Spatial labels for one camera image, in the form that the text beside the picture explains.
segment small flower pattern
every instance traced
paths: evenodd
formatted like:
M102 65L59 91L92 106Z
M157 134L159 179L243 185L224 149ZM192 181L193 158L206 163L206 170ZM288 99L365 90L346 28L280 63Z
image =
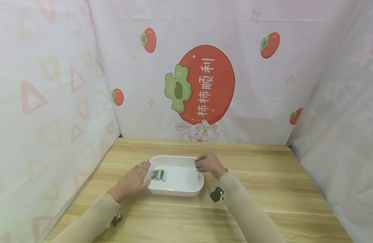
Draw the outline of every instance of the small flower pattern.
M261 15L261 11L258 11L253 9L253 16L250 18L250 21L254 21L256 24L258 24L258 17Z
M150 105L151 108L153 108L153 106L155 105L153 98L151 98L147 103Z
M291 74L291 76L289 76L288 79L284 79L284 81L286 83L286 86L289 86L289 84L293 83L293 75Z

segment yellow bow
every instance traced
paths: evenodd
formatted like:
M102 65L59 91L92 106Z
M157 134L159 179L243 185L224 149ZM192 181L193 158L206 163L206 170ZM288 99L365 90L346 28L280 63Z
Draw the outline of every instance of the yellow bow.
M203 127L203 130L204 130L204 133L203 133L203 136L208 136L208 127Z

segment battery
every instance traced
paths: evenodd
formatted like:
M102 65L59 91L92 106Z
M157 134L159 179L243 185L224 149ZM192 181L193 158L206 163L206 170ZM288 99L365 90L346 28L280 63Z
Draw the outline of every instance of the battery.
M162 170L162 171L161 171L161 177L160 177L160 180L162 180L162 179L164 178L164 173L165 173L165 171Z
M154 180L156 180L157 179L157 175L158 175L158 171L157 170L154 170L155 172L154 172L154 177L153 177L153 179Z
M157 170L157 176L156 176L156 179L159 181L160 180L160 178L161 178L161 171L162 171L162 169L158 169Z
M164 172L163 182L166 181L166 172Z

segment beige sleeve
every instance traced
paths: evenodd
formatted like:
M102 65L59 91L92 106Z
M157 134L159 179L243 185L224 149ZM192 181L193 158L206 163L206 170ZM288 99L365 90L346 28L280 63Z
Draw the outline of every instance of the beige sleeve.
M224 192L224 203L231 211L247 242L285 242L269 215L250 197L243 184L230 173L219 180Z
M68 225L51 243L89 243L109 227L120 204L109 194L100 195L92 205Z

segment wrist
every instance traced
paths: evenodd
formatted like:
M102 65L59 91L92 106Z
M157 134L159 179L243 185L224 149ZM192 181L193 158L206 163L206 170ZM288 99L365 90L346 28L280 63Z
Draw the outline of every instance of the wrist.
M109 189L107 194L109 194L117 203L121 203L124 199L126 199L126 196L121 192L120 189L117 188L117 185Z
M223 167L223 168L220 168L218 169L218 171L216 172L216 178L219 180L220 177L222 177L225 173L227 173L228 171Z

